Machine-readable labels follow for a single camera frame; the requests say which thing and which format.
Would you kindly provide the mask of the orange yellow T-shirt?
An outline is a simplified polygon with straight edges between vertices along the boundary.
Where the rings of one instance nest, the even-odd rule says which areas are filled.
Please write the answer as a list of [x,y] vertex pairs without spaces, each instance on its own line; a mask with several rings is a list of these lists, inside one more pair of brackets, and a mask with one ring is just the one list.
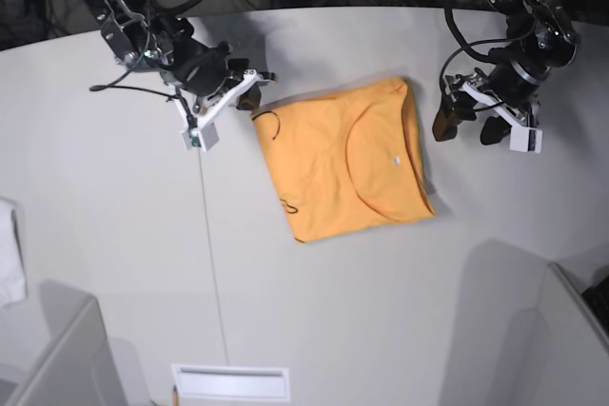
[[435,217],[404,78],[266,107],[251,121],[297,242]]

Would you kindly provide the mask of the grey bin lower right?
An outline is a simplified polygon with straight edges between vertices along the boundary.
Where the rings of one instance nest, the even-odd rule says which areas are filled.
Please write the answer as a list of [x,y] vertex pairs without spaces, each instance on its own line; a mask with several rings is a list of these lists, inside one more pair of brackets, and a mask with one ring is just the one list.
[[608,335],[558,264],[544,273],[537,304],[511,319],[487,403],[608,403]]

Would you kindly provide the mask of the grey bin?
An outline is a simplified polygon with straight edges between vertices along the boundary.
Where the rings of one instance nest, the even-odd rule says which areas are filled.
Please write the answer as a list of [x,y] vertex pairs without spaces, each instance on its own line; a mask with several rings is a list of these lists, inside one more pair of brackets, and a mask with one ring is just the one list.
[[511,319],[487,403],[608,403],[608,335],[558,264],[544,273],[537,304]]
[[38,297],[50,340],[22,375],[1,368],[1,403],[126,405],[98,299],[54,280],[40,284]]

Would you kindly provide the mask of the white cloth at left edge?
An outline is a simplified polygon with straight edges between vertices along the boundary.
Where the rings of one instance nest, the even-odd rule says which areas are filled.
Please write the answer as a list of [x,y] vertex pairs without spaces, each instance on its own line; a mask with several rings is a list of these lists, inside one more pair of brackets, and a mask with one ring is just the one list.
[[0,218],[1,306],[27,298],[27,281],[18,241],[15,206],[1,200]]

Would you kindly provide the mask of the wooden pencil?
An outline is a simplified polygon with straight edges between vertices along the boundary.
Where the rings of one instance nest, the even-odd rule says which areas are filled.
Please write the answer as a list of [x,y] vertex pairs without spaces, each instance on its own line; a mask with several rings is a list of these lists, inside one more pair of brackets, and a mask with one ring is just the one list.
[[177,387],[173,386],[172,388],[172,393],[171,393],[171,405],[172,406],[179,406],[179,395],[178,395],[178,391],[177,391]]

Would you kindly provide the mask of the grey bin lower left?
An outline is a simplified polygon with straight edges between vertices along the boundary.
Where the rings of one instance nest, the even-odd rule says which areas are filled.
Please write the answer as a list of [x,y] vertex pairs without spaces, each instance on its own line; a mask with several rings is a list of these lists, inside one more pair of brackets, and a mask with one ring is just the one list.
[[1,368],[1,403],[126,405],[98,299],[54,280],[40,284],[38,297],[50,340],[22,375]]

